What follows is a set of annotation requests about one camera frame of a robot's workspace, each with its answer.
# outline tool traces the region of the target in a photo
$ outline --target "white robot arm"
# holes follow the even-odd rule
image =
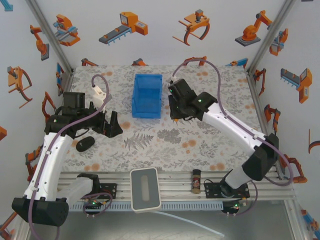
[[[173,82],[168,88],[171,92],[169,105],[172,119],[197,118],[204,121],[233,139],[249,156],[242,166],[231,170],[222,179],[220,188],[223,196],[232,197],[241,185],[252,180],[261,181],[265,177],[279,155],[258,139],[263,139],[278,148],[279,140],[274,134],[265,136],[225,111],[238,122],[238,125],[235,124],[223,114],[216,98],[207,92],[196,95],[184,79]],[[252,135],[239,127],[239,124]]]
[[[106,121],[105,111],[100,111],[92,116],[93,113],[97,112],[97,109],[93,102],[90,102],[89,108],[85,108],[84,93],[64,92],[63,100],[63,106],[57,109],[57,112],[49,118],[45,125],[42,152],[30,184],[23,197],[16,197],[12,202],[13,210],[26,222],[29,221],[28,211],[31,200],[33,200],[33,223],[59,227],[68,216],[69,205],[73,205],[85,195],[100,192],[98,175],[88,173],[81,173],[72,184],[59,192],[57,191],[62,165],[68,149],[76,137],[77,130],[91,128],[93,131],[109,138],[123,132],[118,123],[116,111],[112,111],[110,123]],[[87,116],[92,117],[79,121]],[[77,124],[67,128],[61,135],[57,136],[58,132],[65,126],[76,121]],[[52,141],[54,141],[54,144],[48,150]]]

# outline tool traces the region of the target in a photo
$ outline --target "blue plastic bin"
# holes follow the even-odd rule
[[[161,96],[161,74],[136,74],[132,95],[132,117],[160,119]]]

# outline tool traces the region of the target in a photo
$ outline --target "jar lid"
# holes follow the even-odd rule
[[[201,175],[201,170],[199,170],[199,169],[194,169],[194,170],[192,171],[192,174],[193,174],[193,175]]]

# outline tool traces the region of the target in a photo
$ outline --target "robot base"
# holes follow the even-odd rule
[[[237,43],[241,44],[242,46],[246,47],[246,46],[249,46],[249,45],[251,45],[251,44],[255,44],[255,43],[257,43],[257,42],[260,42],[261,39],[260,39],[259,37],[256,37],[256,38],[255,38],[254,40],[252,40],[252,41],[244,41],[244,40],[242,39],[242,36],[240,36],[240,37],[237,37],[237,38],[235,39],[235,41],[236,41]]]
[[[50,46],[49,46],[49,43],[47,43],[47,44],[46,44],[46,53],[45,53],[45,55],[42,55],[42,54],[41,54],[41,61],[44,61],[44,60],[46,60],[46,59],[49,58],[49,50],[50,50],[49,47],[50,47]]]

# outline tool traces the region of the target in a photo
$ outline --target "patterned table surface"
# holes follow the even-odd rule
[[[175,122],[170,119],[167,91],[177,66],[80,66],[76,69],[72,92],[86,94],[86,107],[92,100],[91,78],[102,74],[109,83],[112,99],[106,105],[107,120],[118,112],[123,134],[107,138],[90,130],[82,138],[93,136],[95,144],[84,152],[76,150],[76,138],[67,153],[63,172],[127,172],[156,167],[159,171],[226,171],[241,165],[248,157],[227,136],[197,119]],[[219,67],[223,106],[237,118],[260,131],[255,105],[242,67]],[[162,74],[161,119],[133,118],[131,101],[135,74]],[[218,76],[209,65],[184,66],[176,76],[184,78],[196,94],[206,91],[217,96]],[[95,84],[106,91],[99,77]]]

